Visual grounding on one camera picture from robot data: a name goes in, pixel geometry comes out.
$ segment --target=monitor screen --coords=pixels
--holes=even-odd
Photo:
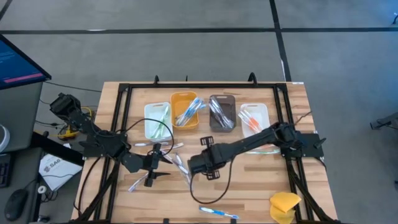
[[[0,35],[0,90],[50,78],[32,59]]]

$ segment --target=wooden table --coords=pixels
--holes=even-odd
[[[98,111],[95,119],[96,125],[102,129],[110,129],[116,102],[119,82],[106,82],[103,87]],[[294,120],[310,111],[305,87],[302,83],[287,83],[290,105]],[[131,98],[127,126],[144,117],[144,106],[149,103],[170,101],[170,96],[176,91],[190,90],[198,96],[208,100],[213,94],[230,94],[236,98],[236,111],[239,111],[243,103],[265,103],[268,107],[271,124],[277,122],[275,99],[271,89],[255,88],[227,88],[227,89],[174,89],[174,88],[151,88],[134,89]],[[284,108],[282,94],[280,94],[284,119],[287,115]],[[119,113],[119,126],[122,120],[124,103]],[[182,159],[186,161],[194,154],[199,154],[204,149],[199,139],[204,136],[213,136],[215,142],[233,142],[243,138],[240,119],[231,133],[212,133],[209,126],[209,111],[199,112],[200,124],[197,129],[179,131],[174,129],[176,142],[183,142],[184,147],[178,149]],[[312,133],[315,130],[312,116],[304,117],[296,126],[303,133]],[[139,123],[128,131],[130,144],[136,142],[147,142],[144,137],[144,122]],[[144,154],[151,147],[132,147],[131,152]],[[79,192],[83,179],[95,159],[85,162]],[[328,184],[325,168],[315,159],[303,158],[305,175],[307,177],[308,189],[319,206],[332,218],[337,218],[335,206]],[[207,181],[203,175],[196,175],[193,181],[194,195],[200,200],[209,201],[219,197],[226,187],[228,180],[229,165],[220,170],[221,178]],[[103,159],[93,169],[83,192],[82,207],[86,208],[98,192]],[[169,218],[170,222],[193,223],[229,223],[229,219],[200,212],[197,204],[190,195],[189,188],[184,182],[177,168],[172,164],[161,163],[157,169],[159,172],[168,172],[171,175],[159,177],[154,181],[153,187],[148,188],[140,185],[134,192],[128,192],[128,188],[145,172],[130,174],[121,166],[119,171],[118,186],[114,201],[112,216],[113,223],[162,223],[163,218]],[[219,202],[206,205],[206,207],[222,210],[230,214],[239,215],[238,223],[275,223],[269,215],[269,198],[276,192],[290,192],[289,180],[285,165],[285,159],[276,155],[254,155],[241,154],[235,158],[231,185],[227,194]],[[105,217],[108,196],[103,201],[101,217]],[[303,219],[306,219],[305,207],[301,203]],[[77,217],[74,210],[72,218]]]

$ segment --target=concrete floor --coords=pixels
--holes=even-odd
[[[5,4],[0,0],[0,7]],[[282,28],[389,27],[398,2],[276,0]],[[273,27],[267,0],[13,0],[0,30]],[[100,90],[105,81],[283,81],[275,34],[6,35],[53,82]],[[398,33],[283,33],[293,81],[303,81],[321,136],[339,219],[396,223],[396,130],[369,122],[398,111]],[[97,93],[44,84],[42,100],[71,93],[97,105]],[[37,119],[59,121],[40,104]],[[79,177],[41,214],[66,222]]]

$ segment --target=paper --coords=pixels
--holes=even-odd
[[[61,158],[47,154],[40,161],[39,173],[52,191],[58,190],[64,183],[81,171],[81,166],[71,162],[64,161]],[[46,177],[46,175],[55,175],[58,177]]]

